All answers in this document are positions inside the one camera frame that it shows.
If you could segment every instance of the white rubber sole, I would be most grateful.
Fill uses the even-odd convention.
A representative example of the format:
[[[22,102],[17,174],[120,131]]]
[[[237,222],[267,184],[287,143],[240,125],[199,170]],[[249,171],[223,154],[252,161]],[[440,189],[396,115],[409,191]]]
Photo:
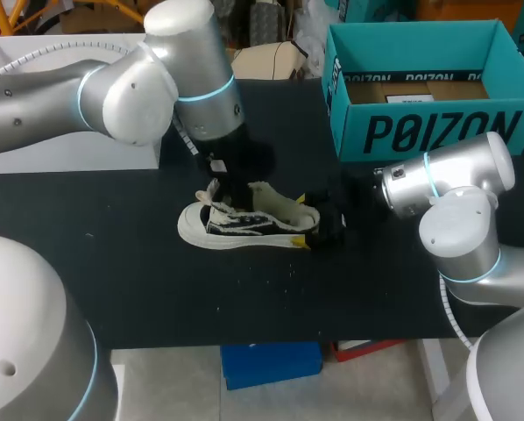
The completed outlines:
[[[200,219],[203,203],[192,203],[182,211],[178,218],[178,233],[181,238],[192,246],[208,248],[209,250],[230,250],[231,248],[248,246],[270,246],[299,248],[292,240],[299,234],[277,234],[232,237],[208,234]]]

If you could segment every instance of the floor tile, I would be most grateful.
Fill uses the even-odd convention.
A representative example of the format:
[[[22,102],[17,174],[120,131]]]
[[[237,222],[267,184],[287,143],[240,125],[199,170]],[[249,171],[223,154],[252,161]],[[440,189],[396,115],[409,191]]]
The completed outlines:
[[[120,421],[218,421],[219,346],[113,351],[124,364]]]

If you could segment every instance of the yellow chair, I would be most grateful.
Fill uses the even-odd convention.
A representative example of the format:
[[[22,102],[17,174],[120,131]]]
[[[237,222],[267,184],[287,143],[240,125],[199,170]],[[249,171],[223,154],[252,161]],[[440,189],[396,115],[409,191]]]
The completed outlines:
[[[34,13],[32,16],[26,19],[22,24],[17,25],[18,17],[20,16],[20,13],[25,8],[26,1],[27,0],[17,0],[15,2],[15,5],[13,6],[11,15],[7,16],[7,13],[5,12],[5,8],[3,7],[3,3],[1,3],[1,0],[0,0],[0,30],[1,30],[2,36],[13,35],[16,31],[18,31],[21,28],[24,28],[25,26],[30,24],[32,21],[42,16],[42,14],[52,9],[58,3],[59,0],[50,0],[46,7],[44,7],[37,13]],[[143,16],[141,16],[136,11],[133,11],[125,4],[120,3],[118,0],[74,0],[74,2],[110,4],[111,6],[115,7],[117,10],[121,11],[124,15],[134,19],[136,22],[139,22],[140,24],[143,24]]]

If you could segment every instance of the open cardboard box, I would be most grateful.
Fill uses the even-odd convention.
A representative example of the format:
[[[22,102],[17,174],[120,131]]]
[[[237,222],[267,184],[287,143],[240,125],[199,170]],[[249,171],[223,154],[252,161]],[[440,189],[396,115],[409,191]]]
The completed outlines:
[[[489,131],[524,149],[524,58],[499,21],[331,25],[322,89],[341,161]]]

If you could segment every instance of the black table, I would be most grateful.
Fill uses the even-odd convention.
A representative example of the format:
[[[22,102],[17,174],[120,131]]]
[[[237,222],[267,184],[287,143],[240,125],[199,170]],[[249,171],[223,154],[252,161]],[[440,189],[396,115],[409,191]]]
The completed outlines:
[[[241,88],[252,133],[278,156],[271,184],[291,197],[325,186],[339,164],[320,82]],[[499,236],[524,246],[524,156],[514,163]],[[365,247],[349,235],[339,252],[202,250],[176,221],[206,184],[170,132],[161,170],[0,175],[0,235],[55,267],[106,347],[453,336],[418,219],[391,218]],[[453,306],[471,336],[513,311]]]

